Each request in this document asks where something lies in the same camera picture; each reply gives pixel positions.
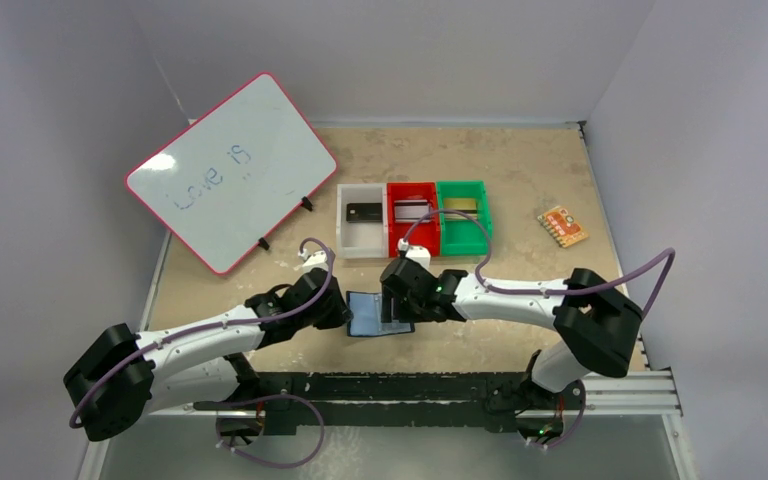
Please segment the blue leather card holder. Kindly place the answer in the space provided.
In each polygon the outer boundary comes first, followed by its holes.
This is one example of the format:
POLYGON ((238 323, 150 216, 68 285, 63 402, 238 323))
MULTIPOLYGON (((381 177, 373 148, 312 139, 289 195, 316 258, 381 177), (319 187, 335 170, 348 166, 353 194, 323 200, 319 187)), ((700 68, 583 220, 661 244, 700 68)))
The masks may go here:
POLYGON ((352 338, 375 338, 411 334, 415 326, 411 323, 383 322, 382 294, 348 291, 347 306, 352 319, 347 323, 347 335, 352 338))

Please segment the white plastic bin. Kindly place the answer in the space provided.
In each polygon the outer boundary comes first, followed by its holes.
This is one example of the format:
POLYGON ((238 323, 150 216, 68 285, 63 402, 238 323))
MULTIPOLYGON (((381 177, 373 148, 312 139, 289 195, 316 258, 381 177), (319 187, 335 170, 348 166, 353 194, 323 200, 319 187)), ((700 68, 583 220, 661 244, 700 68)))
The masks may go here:
POLYGON ((372 259, 388 256, 388 194, 385 183, 338 184, 336 237, 338 255, 345 259, 372 259), (345 209, 352 202, 380 202, 384 223, 347 223, 345 209))

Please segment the green plastic bin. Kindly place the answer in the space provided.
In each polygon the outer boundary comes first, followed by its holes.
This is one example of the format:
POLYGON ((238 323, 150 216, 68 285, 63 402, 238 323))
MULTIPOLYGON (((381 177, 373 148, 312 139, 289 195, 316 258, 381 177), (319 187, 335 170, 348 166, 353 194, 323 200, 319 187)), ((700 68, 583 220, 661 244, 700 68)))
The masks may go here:
MULTIPOLYGON (((440 181, 436 183, 438 204, 444 197, 471 197, 478 201, 478 223, 490 238, 493 237, 493 220, 487 191, 482 181, 440 181)), ((479 227, 471 220, 446 221, 438 216, 441 228, 441 254, 443 256, 475 256, 487 253, 487 240, 479 227)))

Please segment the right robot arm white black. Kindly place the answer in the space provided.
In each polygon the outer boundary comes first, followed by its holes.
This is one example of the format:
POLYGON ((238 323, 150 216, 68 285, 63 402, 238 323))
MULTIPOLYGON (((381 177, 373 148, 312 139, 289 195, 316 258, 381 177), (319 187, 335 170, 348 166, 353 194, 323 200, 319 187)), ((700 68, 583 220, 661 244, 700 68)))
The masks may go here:
POLYGON ((405 323, 501 320, 545 328, 558 343, 532 356, 521 381, 524 399, 544 407, 589 373, 627 375, 642 309, 595 272, 526 282, 480 278, 464 270, 433 275, 398 257, 380 276, 383 321, 405 323))

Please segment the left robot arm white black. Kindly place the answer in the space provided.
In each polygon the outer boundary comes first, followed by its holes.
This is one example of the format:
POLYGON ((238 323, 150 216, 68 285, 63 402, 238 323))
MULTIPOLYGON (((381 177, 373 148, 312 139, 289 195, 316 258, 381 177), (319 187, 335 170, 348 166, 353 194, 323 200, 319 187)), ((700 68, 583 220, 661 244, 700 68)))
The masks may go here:
POLYGON ((113 325, 64 375, 74 405, 69 425, 98 442, 147 413, 181 404, 226 401, 247 408, 257 399, 258 382, 245 373, 245 353, 288 341, 307 327, 341 327, 352 317, 337 278, 314 268, 293 284, 181 327, 134 332, 113 325))

